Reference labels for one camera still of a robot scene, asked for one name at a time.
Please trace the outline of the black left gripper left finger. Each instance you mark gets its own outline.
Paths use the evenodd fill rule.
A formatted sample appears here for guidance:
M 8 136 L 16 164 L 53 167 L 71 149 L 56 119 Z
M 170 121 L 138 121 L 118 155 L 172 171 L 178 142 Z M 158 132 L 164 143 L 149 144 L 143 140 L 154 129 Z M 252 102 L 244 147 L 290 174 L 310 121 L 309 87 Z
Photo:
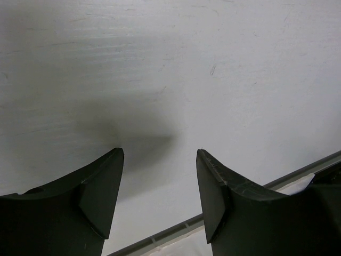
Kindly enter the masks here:
M 101 255 L 109 238 L 124 151 L 24 194 L 1 197 L 1 255 Z

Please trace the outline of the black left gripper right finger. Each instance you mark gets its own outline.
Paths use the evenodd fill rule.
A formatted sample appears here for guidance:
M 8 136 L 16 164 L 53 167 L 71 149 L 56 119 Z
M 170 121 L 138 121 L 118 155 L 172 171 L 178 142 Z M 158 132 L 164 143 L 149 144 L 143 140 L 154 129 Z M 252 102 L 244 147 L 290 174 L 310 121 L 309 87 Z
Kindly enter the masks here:
M 247 179 L 203 149 L 196 166 L 213 255 L 340 255 L 340 163 L 293 195 Z

